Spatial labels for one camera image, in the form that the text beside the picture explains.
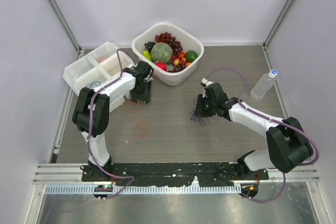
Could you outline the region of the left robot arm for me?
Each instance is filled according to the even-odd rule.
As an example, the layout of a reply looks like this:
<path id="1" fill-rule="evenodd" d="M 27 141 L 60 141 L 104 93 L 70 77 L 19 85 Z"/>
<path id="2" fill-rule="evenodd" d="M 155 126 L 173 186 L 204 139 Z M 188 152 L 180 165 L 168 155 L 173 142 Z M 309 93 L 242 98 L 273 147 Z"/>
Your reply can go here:
<path id="1" fill-rule="evenodd" d="M 80 90 L 72 122 L 85 138 L 89 153 L 87 165 L 81 166 L 84 182 L 105 182 L 113 175 L 113 163 L 107 151 L 105 131 L 109 124 L 110 104 L 128 94 L 133 102 L 150 102 L 153 68 L 144 61 L 122 69 L 119 76 L 102 87 Z"/>

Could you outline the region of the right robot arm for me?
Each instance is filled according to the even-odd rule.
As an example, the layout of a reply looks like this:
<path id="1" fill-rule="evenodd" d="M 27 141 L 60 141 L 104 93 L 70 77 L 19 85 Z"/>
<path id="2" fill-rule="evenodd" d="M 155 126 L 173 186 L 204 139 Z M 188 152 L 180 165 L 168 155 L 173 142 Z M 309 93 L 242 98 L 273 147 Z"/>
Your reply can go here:
<path id="1" fill-rule="evenodd" d="M 267 149 L 250 151 L 237 160 L 237 173 L 242 179 L 250 179 L 256 171 L 267 168 L 288 173 L 313 156 L 313 148 L 297 119 L 273 118 L 253 110 L 236 97 L 228 98 L 217 82 L 203 79 L 201 85 L 204 91 L 197 96 L 196 117 L 216 115 L 244 125 L 266 139 Z"/>

